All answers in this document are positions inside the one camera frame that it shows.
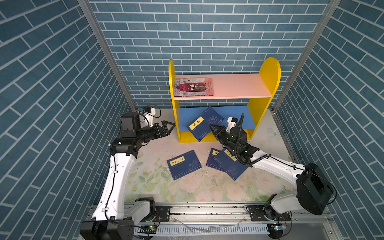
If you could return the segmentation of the navy book paw print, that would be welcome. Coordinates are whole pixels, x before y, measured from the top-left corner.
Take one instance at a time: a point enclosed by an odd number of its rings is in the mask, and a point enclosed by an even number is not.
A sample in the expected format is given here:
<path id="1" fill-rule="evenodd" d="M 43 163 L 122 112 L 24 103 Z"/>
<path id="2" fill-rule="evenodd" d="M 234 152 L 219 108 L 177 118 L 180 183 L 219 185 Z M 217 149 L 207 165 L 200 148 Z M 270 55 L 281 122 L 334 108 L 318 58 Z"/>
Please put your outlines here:
<path id="1" fill-rule="evenodd" d="M 212 107 L 206 108 L 199 113 L 193 120 L 186 125 L 198 142 L 201 142 L 209 133 L 212 132 L 211 125 L 219 125 L 224 118 Z"/>

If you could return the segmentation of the pink red cover book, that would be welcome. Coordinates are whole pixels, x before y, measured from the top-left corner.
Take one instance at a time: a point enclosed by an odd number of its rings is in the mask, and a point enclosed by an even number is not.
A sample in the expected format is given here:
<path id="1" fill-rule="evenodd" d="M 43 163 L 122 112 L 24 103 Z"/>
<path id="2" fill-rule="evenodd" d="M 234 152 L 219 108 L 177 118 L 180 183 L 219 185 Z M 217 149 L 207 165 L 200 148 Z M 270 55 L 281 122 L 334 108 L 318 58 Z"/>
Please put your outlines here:
<path id="1" fill-rule="evenodd" d="M 175 79 L 175 97 L 213 96 L 211 78 L 177 78 Z"/>

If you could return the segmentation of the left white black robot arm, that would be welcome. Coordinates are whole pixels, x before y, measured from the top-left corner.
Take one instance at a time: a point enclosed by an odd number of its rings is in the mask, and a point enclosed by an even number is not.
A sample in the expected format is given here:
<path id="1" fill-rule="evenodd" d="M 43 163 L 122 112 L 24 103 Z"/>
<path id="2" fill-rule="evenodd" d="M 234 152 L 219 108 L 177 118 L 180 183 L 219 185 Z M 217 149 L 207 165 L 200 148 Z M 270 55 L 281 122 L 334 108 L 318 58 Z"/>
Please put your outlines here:
<path id="1" fill-rule="evenodd" d="M 135 201 L 125 216 L 125 190 L 132 168 L 143 144 L 167 137 L 175 124 L 162 121 L 142 127 L 140 120 L 121 120 L 119 136 L 110 146 L 108 177 L 91 219 L 81 224 L 80 234 L 85 240 L 131 240 L 139 223 L 156 213 L 152 197 Z"/>

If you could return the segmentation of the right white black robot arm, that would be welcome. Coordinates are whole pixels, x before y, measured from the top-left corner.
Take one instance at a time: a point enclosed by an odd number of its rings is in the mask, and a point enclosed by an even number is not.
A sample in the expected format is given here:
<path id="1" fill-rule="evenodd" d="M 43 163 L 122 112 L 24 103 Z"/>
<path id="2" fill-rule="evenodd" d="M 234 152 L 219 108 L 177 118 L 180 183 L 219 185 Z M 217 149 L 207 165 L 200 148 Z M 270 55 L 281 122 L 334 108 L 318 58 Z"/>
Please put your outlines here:
<path id="1" fill-rule="evenodd" d="M 284 161 L 250 145 L 247 134 L 239 127 L 229 131 L 224 126 L 211 125 L 210 129 L 223 146 L 223 160 L 216 162 L 236 179 L 246 169 L 255 168 L 271 173 L 291 185 L 293 190 L 285 194 L 273 193 L 263 206 L 265 217 L 274 221 L 286 212 L 305 210 L 322 215 L 327 205 L 336 200 L 338 192 L 313 163 L 302 165 Z"/>

